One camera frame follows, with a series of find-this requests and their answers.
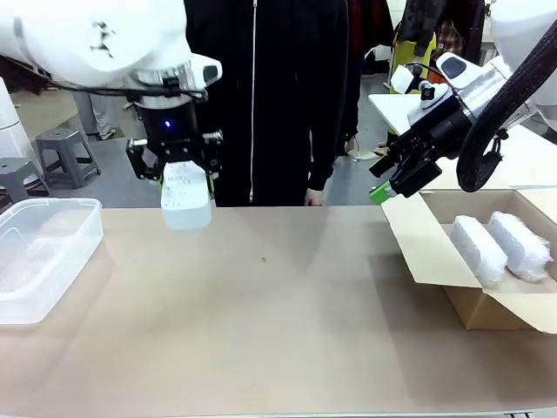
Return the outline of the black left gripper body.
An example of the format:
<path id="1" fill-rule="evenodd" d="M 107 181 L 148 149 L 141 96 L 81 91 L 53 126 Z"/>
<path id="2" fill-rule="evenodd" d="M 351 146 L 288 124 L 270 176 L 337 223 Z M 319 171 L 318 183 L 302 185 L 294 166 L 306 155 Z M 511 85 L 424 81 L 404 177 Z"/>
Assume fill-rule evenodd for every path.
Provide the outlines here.
<path id="1" fill-rule="evenodd" d="M 146 147 L 159 165 L 183 161 L 204 164 L 201 150 L 204 140 L 193 101 L 170 109 L 139 110 L 147 136 Z"/>

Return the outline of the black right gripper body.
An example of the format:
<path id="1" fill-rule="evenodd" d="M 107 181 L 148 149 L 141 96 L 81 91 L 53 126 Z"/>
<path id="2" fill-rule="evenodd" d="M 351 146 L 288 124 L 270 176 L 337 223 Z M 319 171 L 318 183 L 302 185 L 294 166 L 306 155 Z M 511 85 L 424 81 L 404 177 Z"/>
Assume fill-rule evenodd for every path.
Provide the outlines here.
<path id="1" fill-rule="evenodd" d="M 423 156 L 432 152 L 434 159 L 455 159 L 473 125 L 457 98 L 441 99 L 428 109 L 419 104 L 408 113 L 407 119 L 410 129 L 389 145 L 389 159 L 394 164 L 414 153 Z"/>

